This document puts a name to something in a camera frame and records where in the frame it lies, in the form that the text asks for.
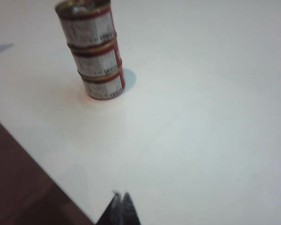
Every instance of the barcode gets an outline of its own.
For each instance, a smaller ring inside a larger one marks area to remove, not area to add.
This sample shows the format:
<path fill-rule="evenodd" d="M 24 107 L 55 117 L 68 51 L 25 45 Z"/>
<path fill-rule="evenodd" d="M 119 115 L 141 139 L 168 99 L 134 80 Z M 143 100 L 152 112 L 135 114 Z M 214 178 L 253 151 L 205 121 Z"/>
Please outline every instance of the barcode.
<path fill-rule="evenodd" d="M 95 76 L 98 76 L 98 75 L 103 75 L 103 71 L 92 71 L 92 74 L 95 75 Z"/>
<path fill-rule="evenodd" d="M 102 36 L 100 36 L 100 39 L 101 40 L 105 40 L 105 39 L 108 39 L 108 38 L 112 38 L 113 37 L 113 33 L 108 33 L 108 34 L 103 34 Z"/>
<path fill-rule="evenodd" d="M 104 70 L 104 72 L 105 72 L 105 74 L 108 74 L 108 73 L 112 72 L 113 70 L 115 70 L 115 69 L 117 69 L 117 68 L 118 68 L 118 66 L 115 65 L 115 66 L 113 66 L 113 67 L 111 67 L 111 68 L 109 68 L 109 69 L 107 69 L 107 70 Z"/>
<path fill-rule="evenodd" d="M 119 90 L 116 90 L 114 93 L 111 93 L 111 94 L 109 94 L 109 96 L 110 97 L 113 97 L 113 96 L 115 96 L 115 95 L 118 95 L 119 93 L 121 93 L 122 92 L 122 88 L 120 88 Z"/>
<path fill-rule="evenodd" d="M 97 37 L 89 38 L 90 43 L 97 42 L 98 40 L 99 40 L 99 38 L 97 38 Z"/>

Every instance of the white table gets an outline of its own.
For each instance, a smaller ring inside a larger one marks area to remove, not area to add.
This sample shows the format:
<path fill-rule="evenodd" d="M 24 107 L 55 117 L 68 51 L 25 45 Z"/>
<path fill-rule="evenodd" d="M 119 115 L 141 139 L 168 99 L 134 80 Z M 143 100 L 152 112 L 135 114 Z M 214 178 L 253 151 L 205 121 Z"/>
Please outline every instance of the white table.
<path fill-rule="evenodd" d="M 127 89 L 90 99 L 57 0 L 0 0 L 0 122 L 96 222 L 281 225 L 281 0 L 114 0 Z"/>

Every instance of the dark floor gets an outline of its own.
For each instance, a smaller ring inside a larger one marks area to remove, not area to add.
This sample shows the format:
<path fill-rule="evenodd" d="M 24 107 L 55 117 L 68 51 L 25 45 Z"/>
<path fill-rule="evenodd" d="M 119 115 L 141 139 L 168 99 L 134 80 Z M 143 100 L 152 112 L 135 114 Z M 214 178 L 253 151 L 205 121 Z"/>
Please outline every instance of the dark floor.
<path fill-rule="evenodd" d="M 0 225 L 92 225 L 0 124 Z"/>

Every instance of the white label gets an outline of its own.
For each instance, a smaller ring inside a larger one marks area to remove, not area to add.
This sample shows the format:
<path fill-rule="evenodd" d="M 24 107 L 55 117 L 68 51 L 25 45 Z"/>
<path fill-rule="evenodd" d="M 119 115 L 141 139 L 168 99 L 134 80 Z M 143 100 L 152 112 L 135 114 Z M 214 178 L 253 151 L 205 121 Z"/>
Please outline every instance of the white label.
<path fill-rule="evenodd" d="M 83 20 L 60 20 L 67 42 L 77 47 L 99 45 L 114 38 L 111 13 Z"/>
<path fill-rule="evenodd" d="M 104 76 L 118 68 L 116 55 L 112 49 L 104 55 L 82 57 L 73 55 L 78 71 L 84 76 Z"/>
<path fill-rule="evenodd" d="M 121 79 L 118 76 L 106 83 L 84 82 L 88 94 L 97 99 L 108 99 L 117 96 L 123 91 Z"/>

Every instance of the stacked cans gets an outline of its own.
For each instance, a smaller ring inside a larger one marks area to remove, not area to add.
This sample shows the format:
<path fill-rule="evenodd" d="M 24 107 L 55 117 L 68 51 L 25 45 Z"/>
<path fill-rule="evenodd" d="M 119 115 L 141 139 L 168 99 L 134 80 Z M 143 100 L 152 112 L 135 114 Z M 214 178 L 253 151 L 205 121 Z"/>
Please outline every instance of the stacked cans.
<path fill-rule="evenodd" d="M 66 0 L 55 8 L 88 94 L 98 100 L 125 87 L 110 0 Z"/>

